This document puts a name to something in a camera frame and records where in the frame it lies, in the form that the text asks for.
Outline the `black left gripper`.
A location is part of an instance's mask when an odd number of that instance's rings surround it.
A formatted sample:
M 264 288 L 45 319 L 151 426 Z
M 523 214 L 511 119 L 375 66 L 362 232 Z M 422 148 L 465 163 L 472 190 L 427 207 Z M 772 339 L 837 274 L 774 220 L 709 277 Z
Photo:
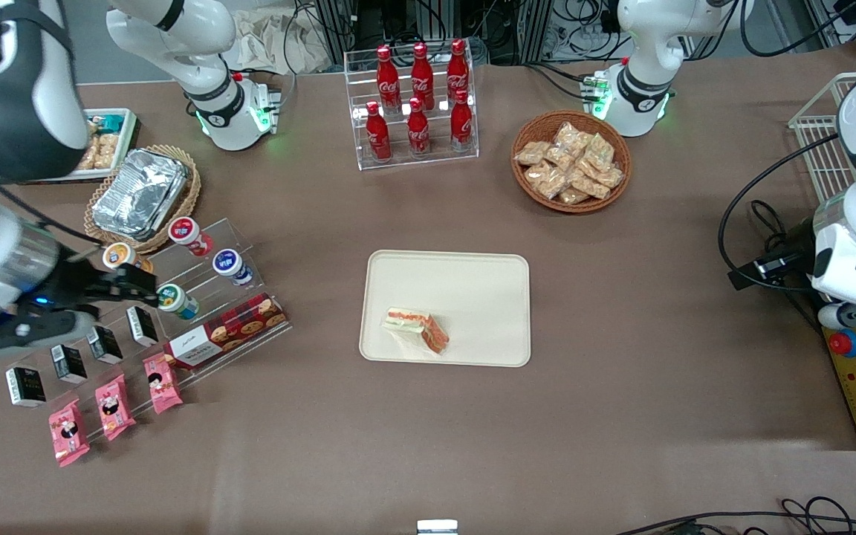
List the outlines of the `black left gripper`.
M 789 230 L 774 231 L 770 253 L 728 271 L 728 281 L 740 291 L 749 287 L 811 288 L 815 258 L 813 220 L 804 219 Z

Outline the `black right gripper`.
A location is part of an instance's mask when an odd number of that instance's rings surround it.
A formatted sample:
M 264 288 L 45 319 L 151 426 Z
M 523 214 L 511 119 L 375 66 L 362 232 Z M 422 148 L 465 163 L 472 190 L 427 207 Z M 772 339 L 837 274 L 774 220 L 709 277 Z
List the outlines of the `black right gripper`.
M 75 257 L 69 248 L 58 251 L 56 265 L 43 281 L 45 311 L 79 311 L 101 315 L 95 302 L 142 302 L 158 306 L 157 278 L 135 265 L 123 263 L 109 272 L 87 258 Z

